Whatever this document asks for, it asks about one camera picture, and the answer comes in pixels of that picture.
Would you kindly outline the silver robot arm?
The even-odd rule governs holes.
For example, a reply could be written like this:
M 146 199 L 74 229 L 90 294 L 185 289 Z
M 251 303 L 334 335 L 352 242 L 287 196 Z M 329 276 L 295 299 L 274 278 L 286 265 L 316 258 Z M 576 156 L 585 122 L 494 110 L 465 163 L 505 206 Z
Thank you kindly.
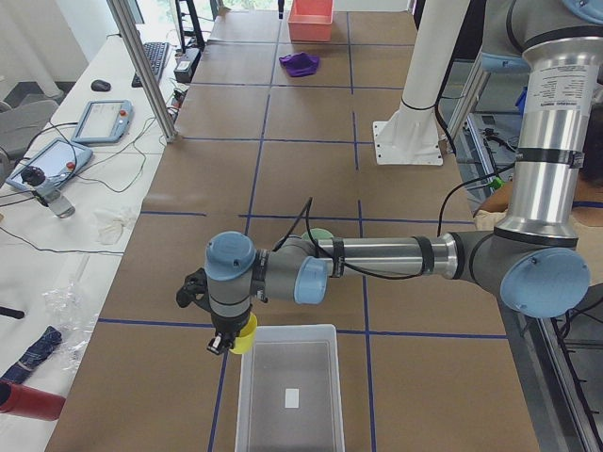
M 253 330 L 254 299 L 318 304 L 327 281 L 358 273 L 386 280 L 440 274 L 480 286 L 531 317 L 561 315 L 590 283 L 569 216 L 583 164 L 596 79 L 602 63 L 598 1 L 495 1 L 483 41 L 530 67 L 508 212 L 492 231 L 434 238 L 283 237 L 258 249 L 237 232 L 214 236 L 205 251 L 210 352 L 237 351 Z

